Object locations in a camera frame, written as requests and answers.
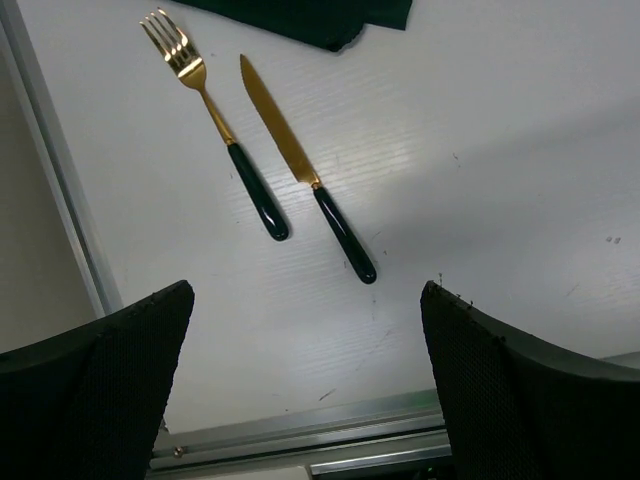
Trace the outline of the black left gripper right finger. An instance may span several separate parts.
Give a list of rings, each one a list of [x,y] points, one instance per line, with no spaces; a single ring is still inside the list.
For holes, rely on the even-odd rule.
[[[544,341],[433,281],[420,306],[458,478],[638,478],[638,370]]]

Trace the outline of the dark green cloth placemat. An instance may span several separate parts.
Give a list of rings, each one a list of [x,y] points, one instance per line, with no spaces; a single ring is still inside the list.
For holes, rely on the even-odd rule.
[[[365,26],[406,29],[411,0],[185,0],[184,5],[337,53]]]

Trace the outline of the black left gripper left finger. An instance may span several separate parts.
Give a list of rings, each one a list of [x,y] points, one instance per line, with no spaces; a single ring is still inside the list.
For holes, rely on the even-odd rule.
[[[2,478],[144,478],[194,302],[181,280],[2,354]]]

